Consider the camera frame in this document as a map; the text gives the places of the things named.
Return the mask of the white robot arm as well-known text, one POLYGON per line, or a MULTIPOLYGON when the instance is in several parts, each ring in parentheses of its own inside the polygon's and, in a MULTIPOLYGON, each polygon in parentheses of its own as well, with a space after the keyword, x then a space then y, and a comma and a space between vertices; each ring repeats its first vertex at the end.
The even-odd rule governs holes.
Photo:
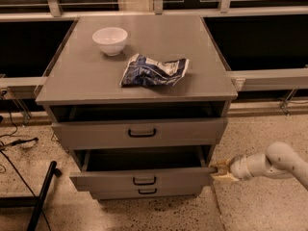
POLYGON ((278 141, 264 153, 236 155, 210 164, 211 176, 219 181, 247 181, 255 177, 295 178, 308 191, 308 163, 292 147, 278 141))

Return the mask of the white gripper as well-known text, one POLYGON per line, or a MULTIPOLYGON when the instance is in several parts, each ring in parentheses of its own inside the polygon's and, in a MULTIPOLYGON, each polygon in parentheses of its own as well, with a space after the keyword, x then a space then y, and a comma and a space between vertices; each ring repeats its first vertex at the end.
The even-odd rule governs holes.
POLYGON ((218 170, 229 172, 212 173, 211 176, 217 181, 236 182, 239 180, 249 180, 260 175, 261 155, 238 155, 232 160, 226 159, 213 164, 218 170))

